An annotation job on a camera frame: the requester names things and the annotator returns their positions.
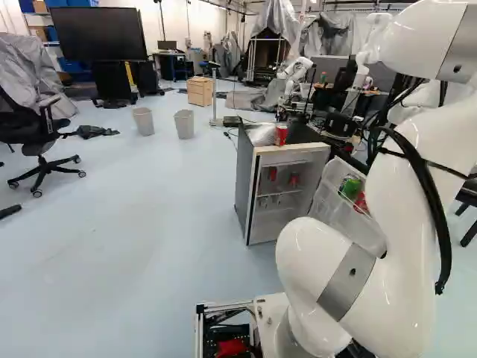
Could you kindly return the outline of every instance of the black office chair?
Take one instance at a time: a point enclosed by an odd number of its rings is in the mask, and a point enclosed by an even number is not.
[[[38,167],[7,181],[10,188],[16,189],[19,181],[38,174],[30,191],[35,198],[39,198],[42,196],[42,190],[39,187],[45,176],[51,172],[75,173],[80,178],[86,177],[86,172],[82,170],[60,166],[68,162],[79,163],[81,159],[78,155],[52,162],[47,162],[42,156],[62,136],[58,130],[70,124],[69,119],[52,119],[51,106],[61,99],[59,95],[38,102],[40,114],[31,108],[17,104],[1,87],[0,97],[4,102],[0,110],[0,142],[23,144],[23,155],[38,157]]]
[[[457,216],[462,215],[462,213],[470,206],[477,207],[477,179],[466,180],[461,191],[457,194],[456,199],[462,203],[455,212]],[[462,238],[461,246],[465,248],[469,245],[475,235],[477,235],[477,220],[466,232],[464,238]]]

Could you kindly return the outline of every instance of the office chair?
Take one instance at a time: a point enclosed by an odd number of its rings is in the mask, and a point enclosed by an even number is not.
[[[60,95],[54,95],[37,103],[40,114],[35,110],[17,104],[0,87],[0,97],[4,100],[7,108],[0,110],[0,142],[7,144],[23,144],[22,153],[27,157],[38,157],[38,167],[20,175],[17,178],[7,180],[8,186],[16,189],[19,181],[38,174],[35,184],[30,188],[31,194],[35,198],[42,196],[39,189],[47,174],[51,172],[75,173],[80,178],[86,177],[86,172],[78,169],[67,169],[60,166],[68,162],[79,163],[81,158],[78,155],[72,157],[47,162],[42,156],[62,134],[58,130],[69,126],[69,119],[52,119],[51,106],[58,102]]]

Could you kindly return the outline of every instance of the cardboard box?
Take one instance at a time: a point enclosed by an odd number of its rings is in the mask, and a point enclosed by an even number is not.
[[[44,1],[33,1],[33,8],[35,9],[35,13],[47,13],[48,8]]]
[[[30,26],[32,35],[37,35],[44,43],[48,41],[46,36],[46,27],[44,26]]]
[[[209,106],[212,104],[214,82],[210,78],[193,77],[187,80],[187,99],[190,104]]]
[[[69,75],[68,72],[57,72],[60,81],[67,82],[72,80],[72,76]]]

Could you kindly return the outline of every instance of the television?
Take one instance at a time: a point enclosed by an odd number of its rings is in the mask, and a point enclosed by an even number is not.
[[[141,14],[134,7],[51,7],[67,60],[147,60]]]

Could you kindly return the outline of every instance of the blue storage bin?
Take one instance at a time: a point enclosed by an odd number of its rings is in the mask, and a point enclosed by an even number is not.
[[[82,73],[85,71],[84,68],[80,65],[79,61],[68,61],[64,57],[59,57],[58,63],[60,64],[64,72]]]
[[[57,29],[54,28],[54,26],[47,26],[46,31],[47,31],[48,41],[59,41]]]
[[[98,0],[68,0],[69,6],[98,6]]]
[[[46,6],[68,6],[68,0],[45,0]]]
[[[33,7],[33,0],[19,0],[20,9],[23,13],[34,13],[35,8]]]

